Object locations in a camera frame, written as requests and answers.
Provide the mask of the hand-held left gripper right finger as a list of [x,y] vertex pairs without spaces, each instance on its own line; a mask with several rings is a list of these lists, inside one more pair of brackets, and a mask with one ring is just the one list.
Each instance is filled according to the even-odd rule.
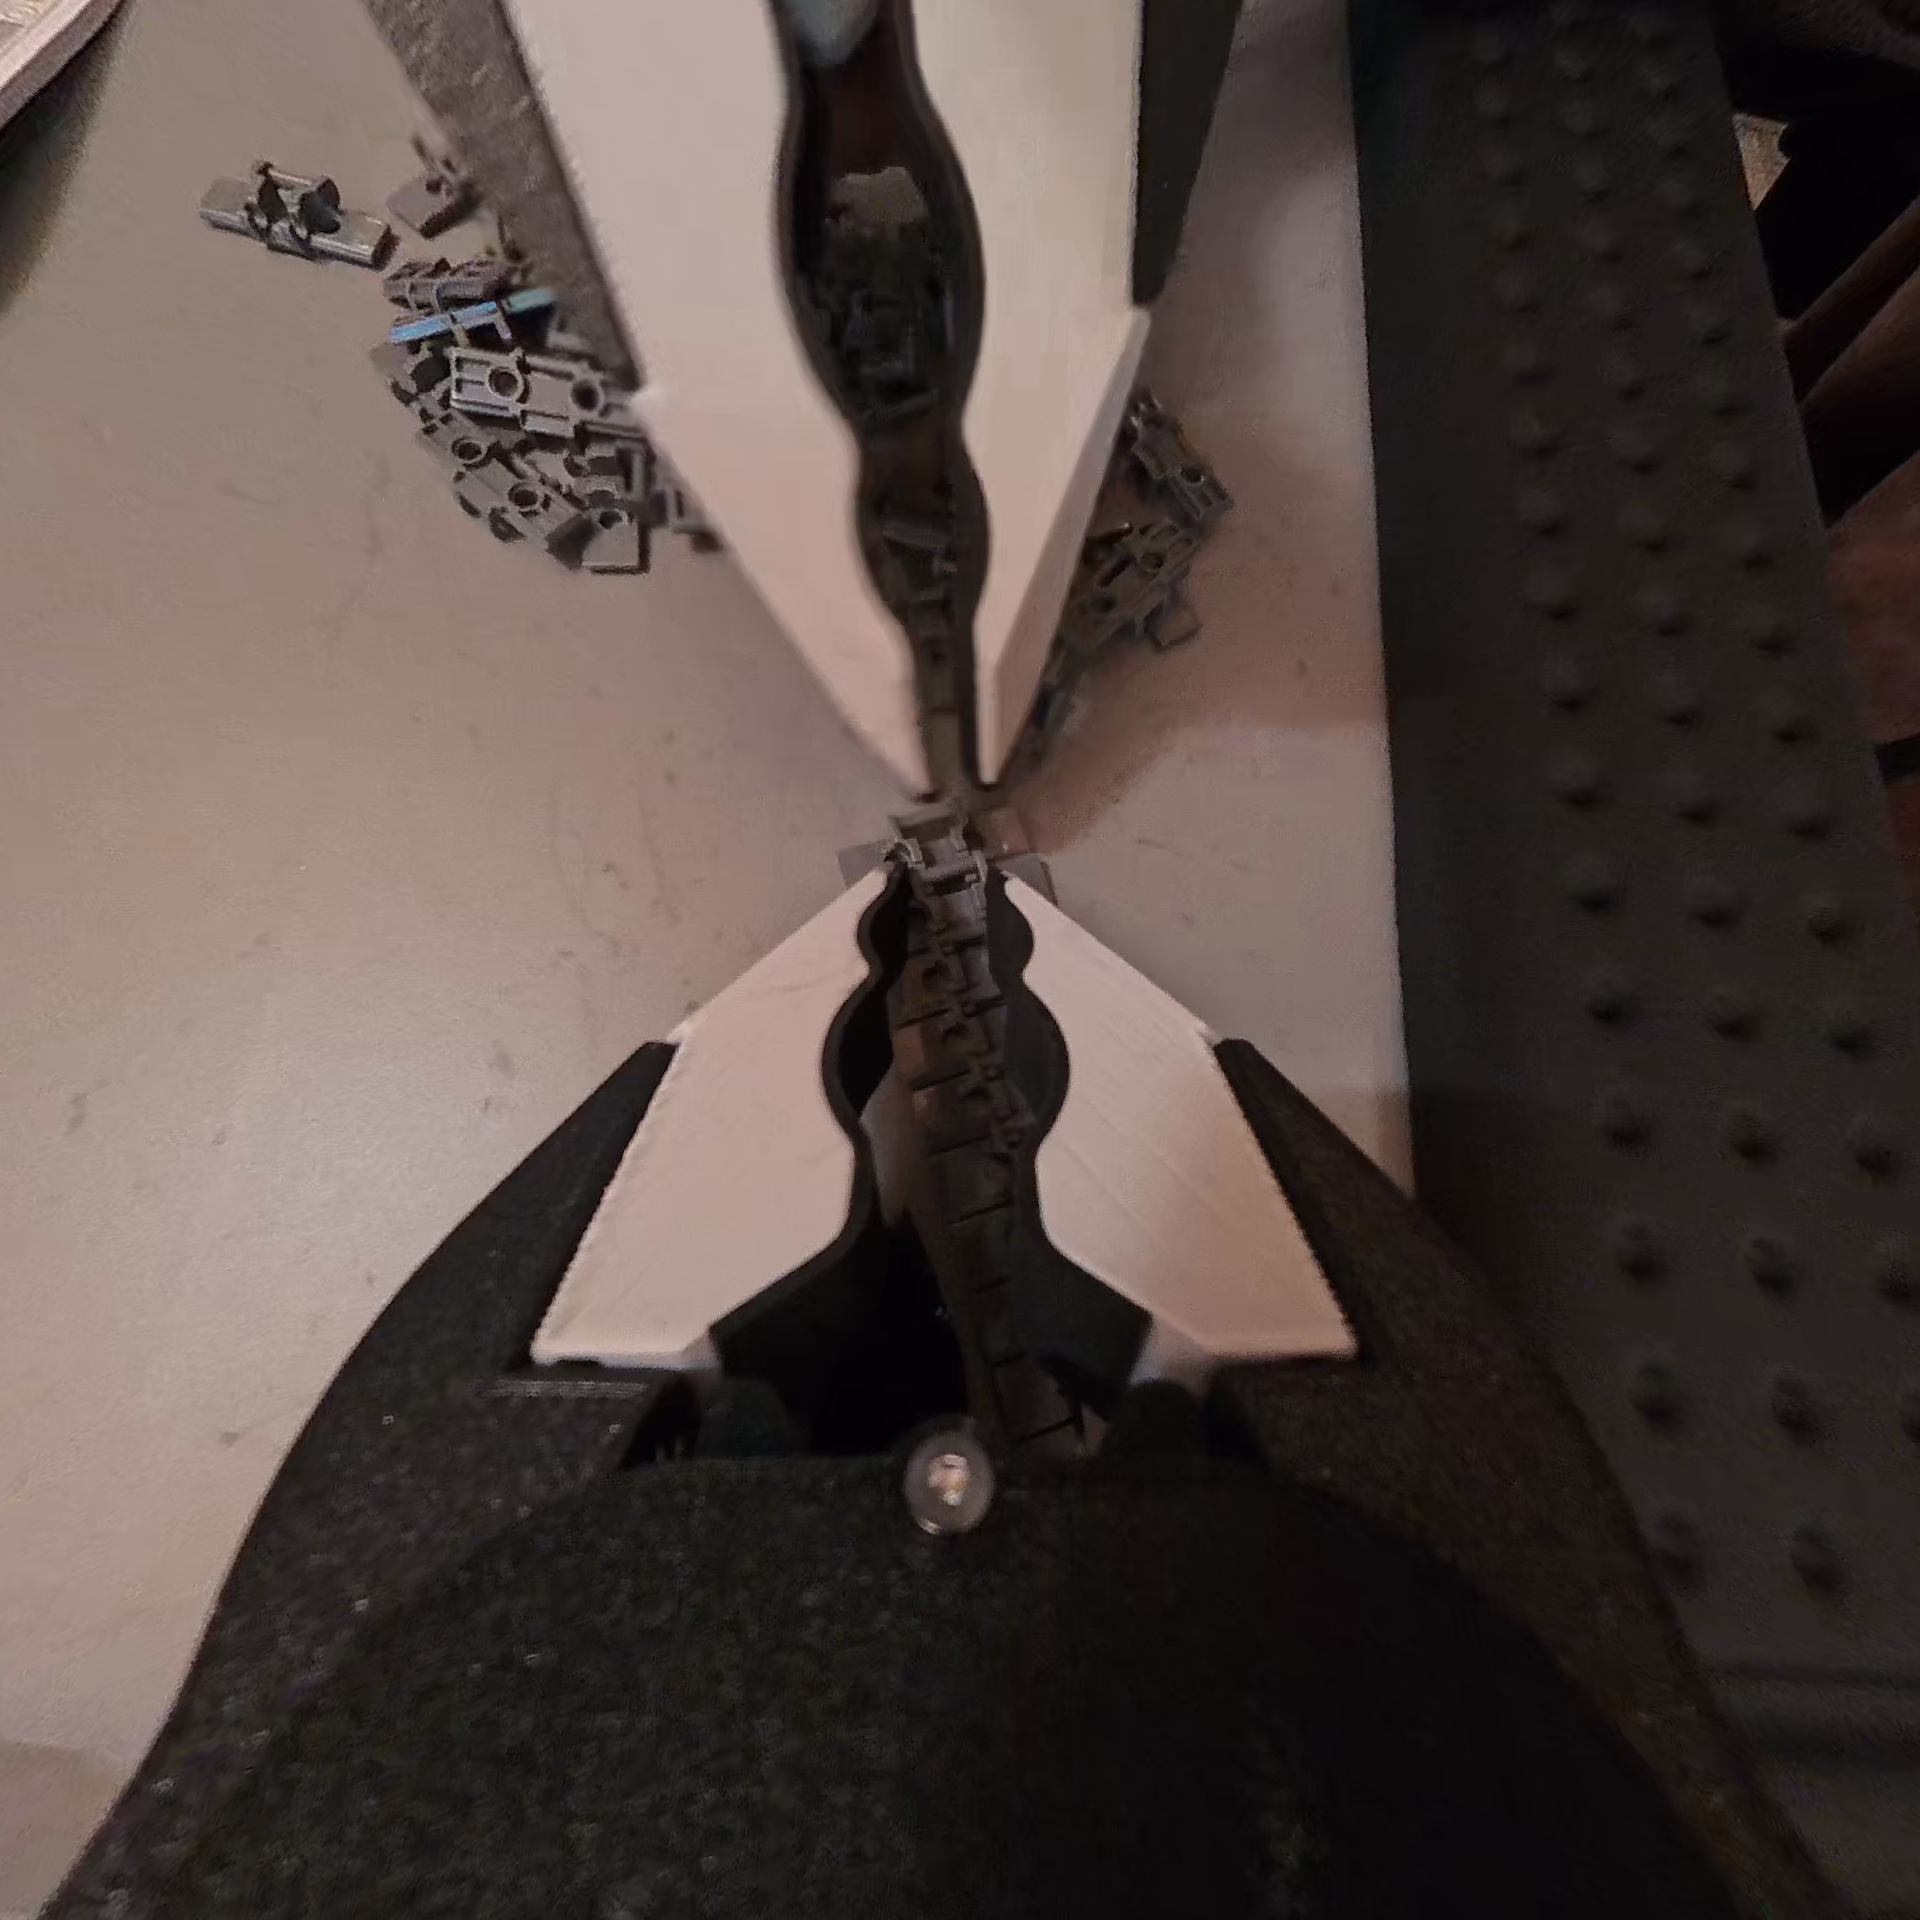
[[1212,1028],[1024,878],[1004,897],[1006,1004],[1040,1014],[1040,1251],[1092,1282],[1092,1340],[1044,1334],[1044,1351],[1083,1379],[1354,1358]]

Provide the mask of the grey desk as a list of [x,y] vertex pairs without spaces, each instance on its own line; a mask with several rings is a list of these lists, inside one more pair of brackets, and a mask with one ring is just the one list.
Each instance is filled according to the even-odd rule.
[[[372,274],[362,4],[123,4],[6,130],[6,1915],[145,1754],[372,1314],[899,805],[726,557],[470,523]],[[1024,788],[1063,905],[1408,1184],[1342,4],[1249,4],[1143,373],[1234,493],[1203,631]]]

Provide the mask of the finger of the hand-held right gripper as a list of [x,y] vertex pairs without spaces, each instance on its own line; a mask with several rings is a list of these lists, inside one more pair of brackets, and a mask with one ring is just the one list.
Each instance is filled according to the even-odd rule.
[[794,49],[759,1],[520,1],[515,37],[638,350],[639,413],[853,735],[933,788],[853,427],[786,274]]
[[972,776],[1010,763],[1068,612],[1150,317],[1133,293],[1133,1],[908,4],[972,213],[978,321],[960,441],[984,507]]

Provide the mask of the single grey track link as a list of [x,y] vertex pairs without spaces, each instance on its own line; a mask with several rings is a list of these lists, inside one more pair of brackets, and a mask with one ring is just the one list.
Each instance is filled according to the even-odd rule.
[[334,178],[287,171],[271,160],[244,176],[215,178],[201,193],[199,219],[273,253],[332,266],[382,269],[393,250],[393,229],[344,205]]
[[867,842],[840,847],[836,869],[843,886],[896,862],[925,879],[928,889],[955,893],[981,884],[985,869],[1016,878],[1048,902],[1058,902],[1053,873],[1032,845],[1019,805],[925,804],[888,820]]

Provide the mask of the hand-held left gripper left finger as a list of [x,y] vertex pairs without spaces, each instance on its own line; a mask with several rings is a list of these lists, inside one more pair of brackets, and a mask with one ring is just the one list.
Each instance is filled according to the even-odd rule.
[[732,1314],[852,1248],[898,976],[899,874],[863,874],[668,1034],[533,1363],[710,1371]]

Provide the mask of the pile of grey track pieces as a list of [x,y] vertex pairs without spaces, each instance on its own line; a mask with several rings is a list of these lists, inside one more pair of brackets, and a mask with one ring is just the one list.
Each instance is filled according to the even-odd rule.
[[[859,425],[925,418],[952,343],[950,277],[925,198],[899,170],[832,186],[805,295],[834,368],[852,381]],[[372,364],[462,510],[496,541],[527,541],[585,572],[646,572],[666,537],[724,551],[641,427],[635,390],[590,353],[506,234],[459,262],[400,258],[382,290],[397,321]],[[1139,389],[1099,481],[1024,752],[1040,755],[1058,736],[1099,654],[1124,641],[1171,649],[1201,630],[1187,574],[1233,509],[1182,422]]]

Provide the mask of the building instruction booklet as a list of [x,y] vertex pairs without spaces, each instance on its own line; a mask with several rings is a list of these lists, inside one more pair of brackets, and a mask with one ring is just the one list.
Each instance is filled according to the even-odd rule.
[[120,1],[3,1],[3,127],[114,22]]

